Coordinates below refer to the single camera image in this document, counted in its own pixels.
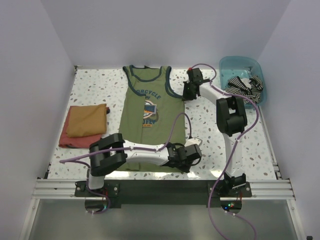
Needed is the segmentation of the olive green tank top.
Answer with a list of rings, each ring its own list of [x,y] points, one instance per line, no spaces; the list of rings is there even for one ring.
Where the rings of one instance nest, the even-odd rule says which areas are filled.
[[[146,145],[186,142],[185,103],[170,85],[170,66],[124,66],[128,88],[119,133],[125,140]]]

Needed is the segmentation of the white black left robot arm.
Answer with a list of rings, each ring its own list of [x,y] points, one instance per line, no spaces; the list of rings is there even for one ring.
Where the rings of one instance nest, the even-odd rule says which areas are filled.
[[[201,144],[200,138],[189,137],[185,144],[147,145],[125,140],[122,134],[114,133],[90,145],[90,173],[85,189],[92,196],[99,196],[104,190],[105,176],[125,164],[147,164],[189,173],[190,168],[201,161]]]

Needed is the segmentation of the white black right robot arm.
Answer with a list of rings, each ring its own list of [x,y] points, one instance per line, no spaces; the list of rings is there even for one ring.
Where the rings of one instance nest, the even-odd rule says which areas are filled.
[[[246,185],[239,138],[248,124],[243,99],[215,87],[211,80],[203,78],[199,68],[190,67],[187,75],[182,98],[191,101],[203,97],[215,104],[216,125],[224,139],[226,165],[221,175],[223,179],[216,181],[212,190],[221,197],[233,197]]]

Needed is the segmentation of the black white striped tank top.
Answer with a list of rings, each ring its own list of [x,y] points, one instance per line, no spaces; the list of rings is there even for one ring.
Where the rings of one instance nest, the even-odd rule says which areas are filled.
[[[264,83],[258,75],[253,75],[251,78],[240,78],[239,76],[230,78],[225,88],[227,93],[245,96],[256,105],[262,100],[263,90]]]

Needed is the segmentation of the folded rust red tank top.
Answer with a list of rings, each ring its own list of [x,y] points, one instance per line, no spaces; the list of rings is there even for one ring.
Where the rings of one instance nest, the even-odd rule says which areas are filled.
[[[63,125],[62,132],[58,141],[58,146],[60,148],[88,149],[91,144],[97,142],[102,137],[101,134],[84,137],[68,137],[67,127],[68,122],[66,121]]]

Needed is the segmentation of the folded mustard orange tank top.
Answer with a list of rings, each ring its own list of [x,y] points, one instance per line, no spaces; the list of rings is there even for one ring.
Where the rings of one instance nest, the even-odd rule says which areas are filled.
[[[107,132],[107,105],[72,106],[66,134],[69,138],[102,135]]]

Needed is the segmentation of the translucent blue plastic bin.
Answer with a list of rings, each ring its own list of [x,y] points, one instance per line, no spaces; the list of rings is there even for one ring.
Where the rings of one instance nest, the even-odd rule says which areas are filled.
[[[219,62],[220,85],[228,93],[249,98],[257,106],[267,100],[260,64],[249,57],[226,56]]]

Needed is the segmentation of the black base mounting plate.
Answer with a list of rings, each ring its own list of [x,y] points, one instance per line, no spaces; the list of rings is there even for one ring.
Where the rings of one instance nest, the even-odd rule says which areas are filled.
[[[202,205],[207,206],[214,180],[105,180],[101,189],[91,193],[86,181],[75,183],[74,196],[85,198],[87,210],[102,210],[110,199],[110,208],[122,205]]]

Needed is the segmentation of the aluminium front frame rail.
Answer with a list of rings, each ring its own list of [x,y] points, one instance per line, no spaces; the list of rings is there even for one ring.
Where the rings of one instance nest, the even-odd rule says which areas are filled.
[[[33,199],[69,200],[75,198],[76,179],[38,179],[31,197]],[[254,200],[294,200],[295,194],[289,180],[251,180]]]

